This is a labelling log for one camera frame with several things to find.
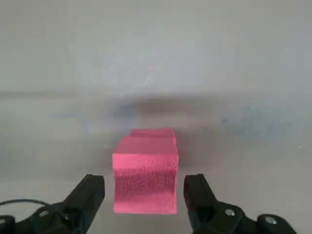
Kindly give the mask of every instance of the blue stain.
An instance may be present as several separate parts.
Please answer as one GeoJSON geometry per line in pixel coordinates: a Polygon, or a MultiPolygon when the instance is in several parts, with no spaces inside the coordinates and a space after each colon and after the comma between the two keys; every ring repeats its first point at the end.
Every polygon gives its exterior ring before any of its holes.
{"type": "Polygon", "coordinates": [[[222,119],[222,123],[227,123],[229,120],[227,118],[222,119]]]}
{"type": "Polygon", "coordinates": [[[267,126],[267,131],[265,132],[265,136],[269,135],[273,130],[274,124],[271,123],[267,126]]]}

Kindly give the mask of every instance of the foam block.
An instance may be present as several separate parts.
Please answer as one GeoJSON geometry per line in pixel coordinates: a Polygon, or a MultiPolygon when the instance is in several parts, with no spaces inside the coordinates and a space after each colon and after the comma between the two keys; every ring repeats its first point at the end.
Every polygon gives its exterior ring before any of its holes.
{"type": "Polygon", "coordinates": [[[178,153],[172,129],[133,130],[113,153],[116,213],[175,214],[178,153]]]}

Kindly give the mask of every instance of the concrete floor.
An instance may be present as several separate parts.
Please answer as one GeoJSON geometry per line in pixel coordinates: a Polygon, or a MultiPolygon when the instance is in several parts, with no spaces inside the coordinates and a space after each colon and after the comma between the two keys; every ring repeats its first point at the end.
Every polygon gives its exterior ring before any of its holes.
{"type": "Polygon", "coordinates": [[[190,234],[183,178],[203,173],[312,233],[311,23],[304,0],[0,1],[0,200],[61,201],[99,174],[89,234],[190,234]],[[112,151],[145,127],[176,128],[177,215],[113,213],[112,151]]]}

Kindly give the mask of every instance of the bolt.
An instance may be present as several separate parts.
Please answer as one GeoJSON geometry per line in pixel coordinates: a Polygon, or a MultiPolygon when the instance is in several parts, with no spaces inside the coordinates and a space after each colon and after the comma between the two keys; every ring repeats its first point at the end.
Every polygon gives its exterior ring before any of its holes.
{"type": "Polygon", "coordinates": [[[265,217],[265,221],[267,221],[267,223],[270,223],[270,224],[276,224],[277,221],[275,220],[275,218],[271,217],[271,216],[266,216],[265,217]]]}
{"type": "Polygon", "coordinates": [[[228,216],[235,216],[235,212],[231,209],[226,209],[225,210],[226,215],[228,216]]]}
{"type": "Polygon", "coordinates": [[[46,216],[47,214],[49,214],[48,211],[42,211],[42,212],[39,214],[39,216],[40,216],[40,217],[44,217],[44,216],[46,216]]]}

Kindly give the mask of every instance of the floor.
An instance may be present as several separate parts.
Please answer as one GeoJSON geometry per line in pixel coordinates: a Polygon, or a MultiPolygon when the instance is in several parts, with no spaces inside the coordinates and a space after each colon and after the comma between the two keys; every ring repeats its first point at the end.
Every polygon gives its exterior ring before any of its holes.
{"type": "MultiPolygon", "coordinates": [[[[0,200],[63,200],[87,174],[105,200],[89,234],[192,232],[185,175],[251,218],[309,234],[312,3],[3,0],[0,200]],[[114,214],[111,154],[132,128],[173,127],[177,215],[114,214]]],[[[36,206],[3,206],[27,217],[36,206]]]]}

